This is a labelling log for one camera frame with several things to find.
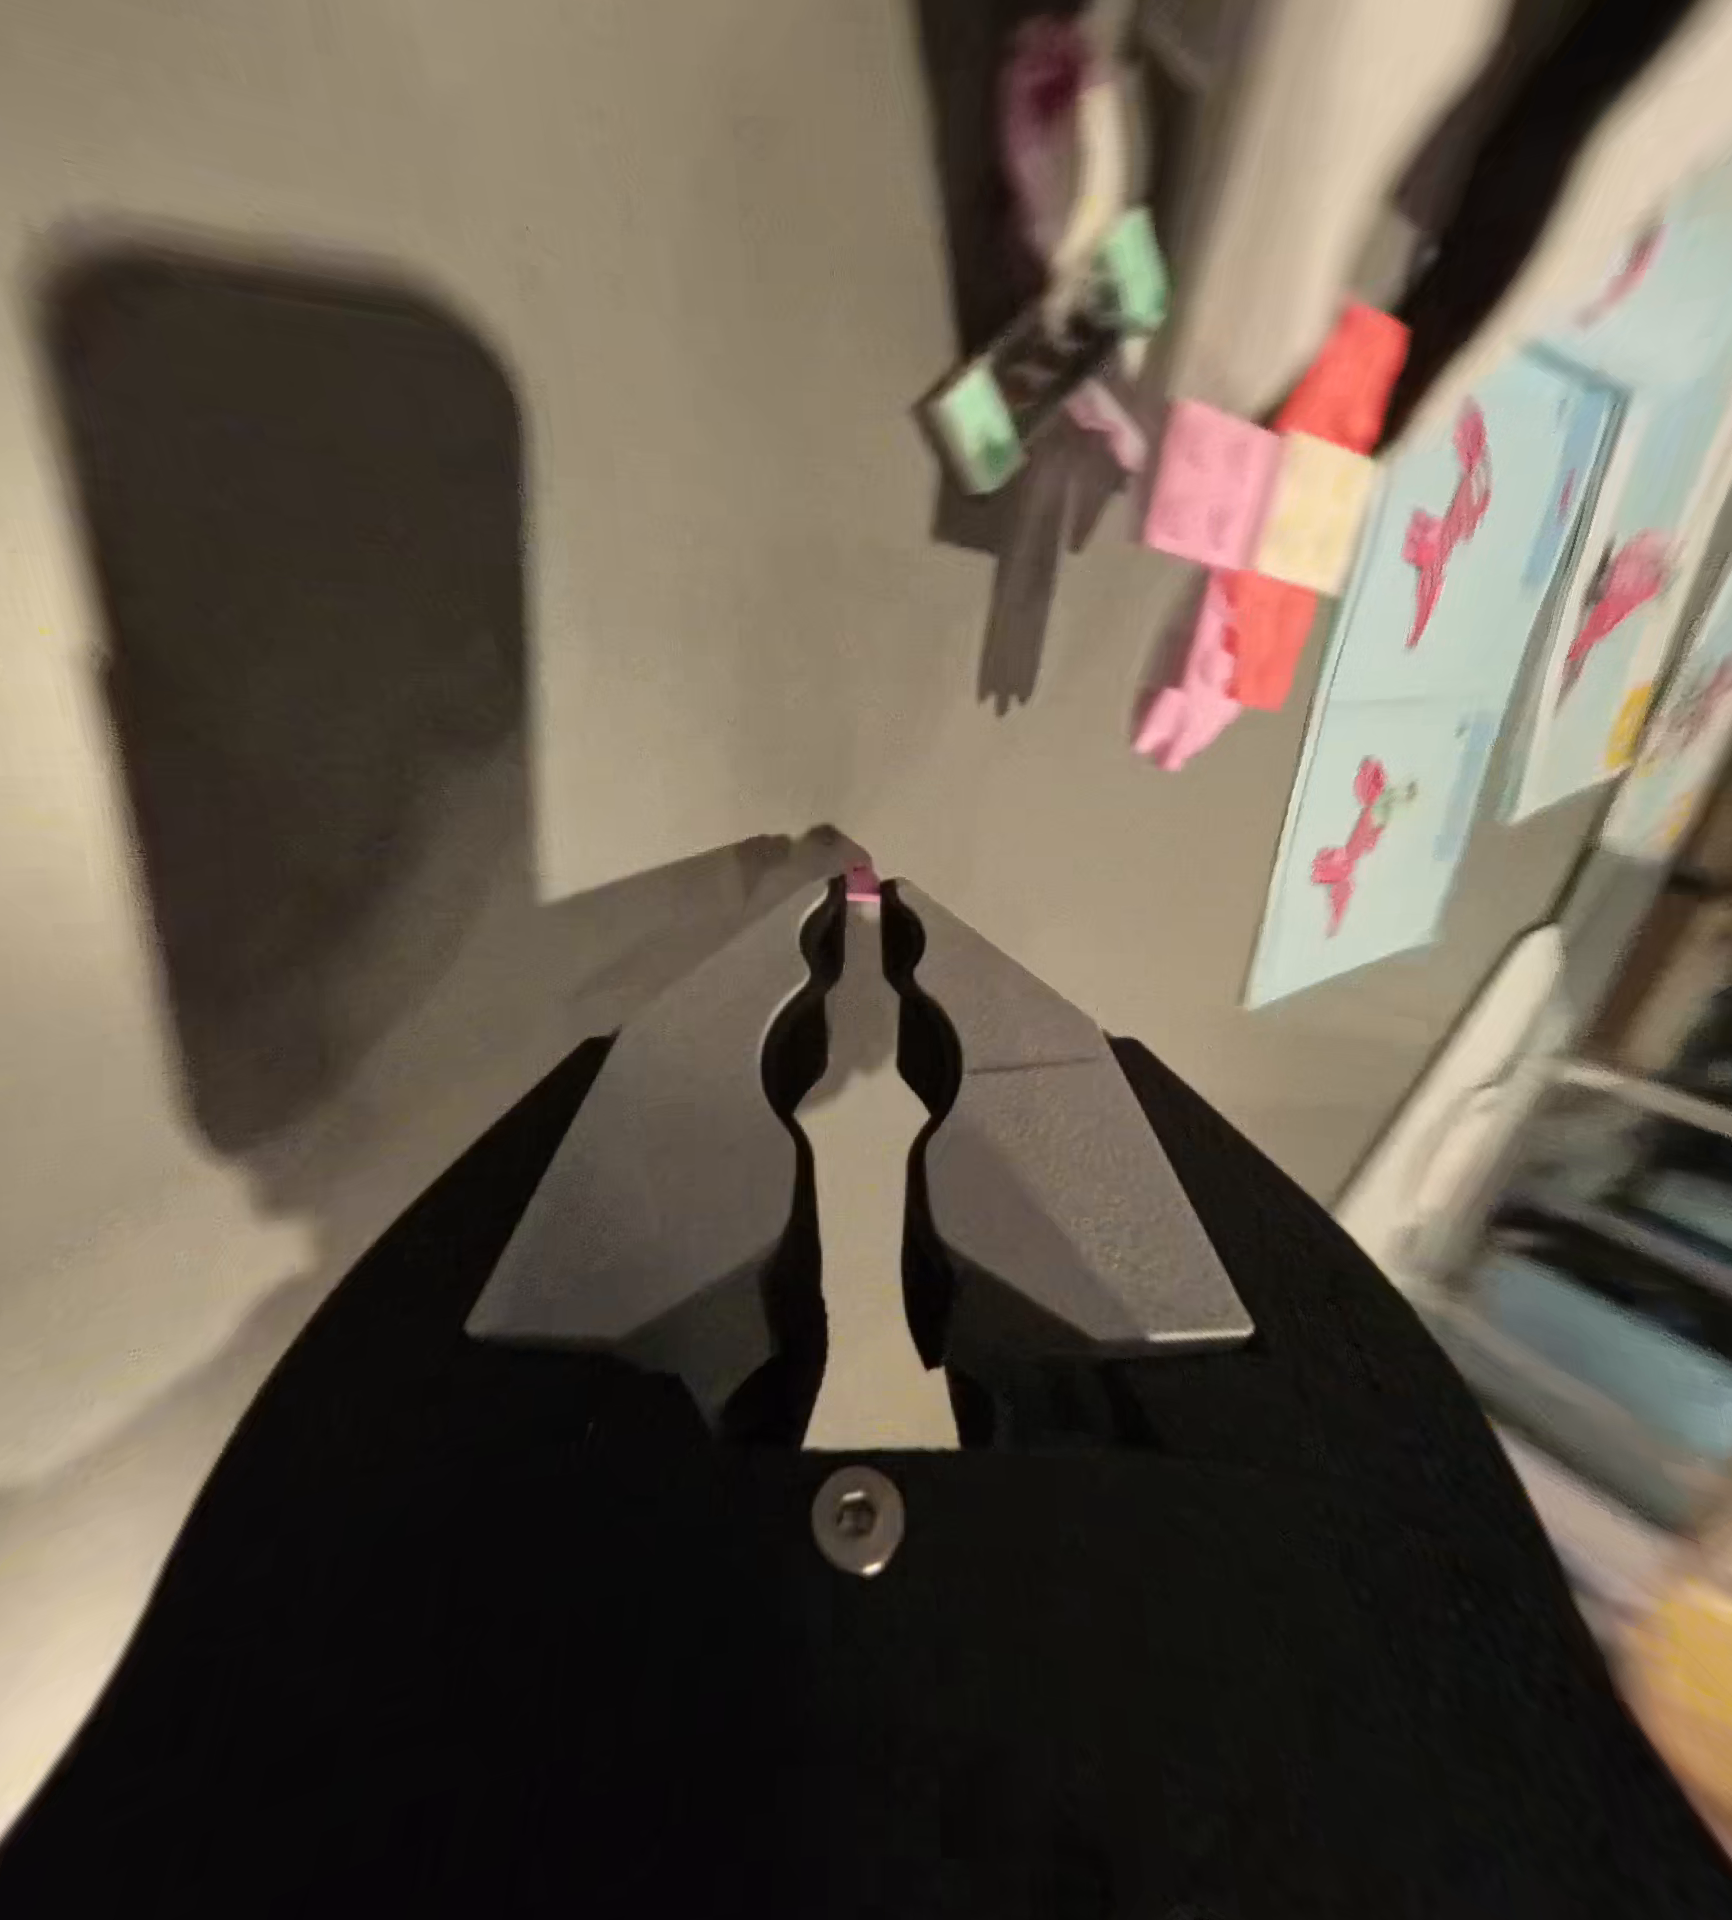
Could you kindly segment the thin closed instruction booklet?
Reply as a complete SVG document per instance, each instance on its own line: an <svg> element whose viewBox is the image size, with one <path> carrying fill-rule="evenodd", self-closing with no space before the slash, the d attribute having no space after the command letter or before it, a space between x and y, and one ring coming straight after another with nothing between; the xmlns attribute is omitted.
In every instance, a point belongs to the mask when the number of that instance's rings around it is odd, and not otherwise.
<svg viewBox="0 0 1732 1920"><path fill-rule="evenodd" d="M1664 860L1732 751L1732 558L1694 615L1599 827L1604 851Z"/></svg>

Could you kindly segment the red pink cream brick body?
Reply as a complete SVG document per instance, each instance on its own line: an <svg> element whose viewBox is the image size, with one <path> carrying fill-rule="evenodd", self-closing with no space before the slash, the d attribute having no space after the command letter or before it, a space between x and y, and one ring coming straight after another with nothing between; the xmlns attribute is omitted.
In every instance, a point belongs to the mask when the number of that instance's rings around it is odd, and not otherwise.
<svg viewBox="0 0 1732 1920"><path fill-rule="evenodd" d="M1402 320L1354 300L1273 421L1207 402L1169 410L1141 539L1194 566L1204 588L1136 723L1141 760L1177 774L1239 716L1281 708L1354 563L1408 347Z"/></svg>

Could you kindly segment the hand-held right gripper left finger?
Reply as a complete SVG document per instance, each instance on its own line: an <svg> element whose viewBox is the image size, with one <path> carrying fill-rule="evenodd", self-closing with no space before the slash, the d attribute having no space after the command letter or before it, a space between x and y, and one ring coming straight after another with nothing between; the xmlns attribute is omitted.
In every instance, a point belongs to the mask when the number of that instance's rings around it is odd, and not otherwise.
<svg viewBox="0 0 1732 1920"><path fill-rule="evenodd" d="M467 1315L477 1342L678 1381L800 1444L826 1371L812 1148L847 885L824 878L626 1020Z"/></svg>

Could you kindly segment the closed instruction booklet yellow badge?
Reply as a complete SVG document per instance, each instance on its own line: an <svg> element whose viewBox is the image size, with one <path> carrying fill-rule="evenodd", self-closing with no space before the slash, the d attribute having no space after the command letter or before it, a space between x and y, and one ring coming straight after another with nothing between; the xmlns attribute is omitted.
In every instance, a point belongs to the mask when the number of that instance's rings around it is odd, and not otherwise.
<svg viewBox="0 0 1732 1920"><path fill-rule="evenodd" d="M1732 312L1685 378L1635 382L1597 479L1499 816L1620 780L1732 491Z"/></svg>

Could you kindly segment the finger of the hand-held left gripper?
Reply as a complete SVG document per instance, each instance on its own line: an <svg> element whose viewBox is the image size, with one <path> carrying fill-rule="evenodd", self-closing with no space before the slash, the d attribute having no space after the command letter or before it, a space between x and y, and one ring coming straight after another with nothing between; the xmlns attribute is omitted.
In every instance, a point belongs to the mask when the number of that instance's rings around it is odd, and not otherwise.
<svg viewBox="0 0 1732 1920"><path fill-rule="evenodd" d="M1732 154L1732 4L1513 4L1402 171L1420 234L1382 441L1568 328L1626 241Z"/></svg>
<svg viewBox="0 0 1732 1920"><path fill-rule="evenodd" d="M1479 4L1252 8L1169 317L1171 400L1290 389L1353 297L1389 186L1479 63Z"/></svg>

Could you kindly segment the metal storage shelf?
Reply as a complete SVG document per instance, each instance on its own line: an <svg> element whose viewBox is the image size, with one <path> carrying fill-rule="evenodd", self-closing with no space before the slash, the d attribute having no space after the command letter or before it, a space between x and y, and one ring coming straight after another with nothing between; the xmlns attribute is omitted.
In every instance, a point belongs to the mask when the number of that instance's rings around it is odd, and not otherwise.
<svg viewBox="0 0 1732 1920"><path fill-rule="evenodd" d="M1732 878L1671 865L1437 1326L1506 1430L1689 1532L1732 1485Z"/></svg>

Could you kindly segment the open light blue instruction booklet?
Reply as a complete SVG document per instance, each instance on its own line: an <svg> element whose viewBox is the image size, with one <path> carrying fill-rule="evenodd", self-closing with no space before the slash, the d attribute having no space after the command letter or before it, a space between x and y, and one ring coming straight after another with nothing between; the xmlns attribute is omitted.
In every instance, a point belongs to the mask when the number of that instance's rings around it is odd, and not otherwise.
<svg viewBox="0 0 1732 1920"><path fill-rule="evenodd" d="M1333 608L1242 1003L1427 947L1499 740L1522 733L1575 539L1635 382L1732 312L1732 154L1626 241L1568 328L1377 458Z"/></svg>

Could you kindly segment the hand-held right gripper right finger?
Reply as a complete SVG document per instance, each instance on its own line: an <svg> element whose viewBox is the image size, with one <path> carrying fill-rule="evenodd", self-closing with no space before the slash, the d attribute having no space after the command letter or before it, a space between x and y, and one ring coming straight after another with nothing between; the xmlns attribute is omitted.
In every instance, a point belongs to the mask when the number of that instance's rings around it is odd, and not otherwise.
<svg viewBox="0 0 1732 1920"><path fill-rule="evenodd" d="M1254 1342L1104 1028L911 881L880 885L896 1069L923 1104L899 1280L961 1447L1094 1435L1121 1367Z"/></svg>

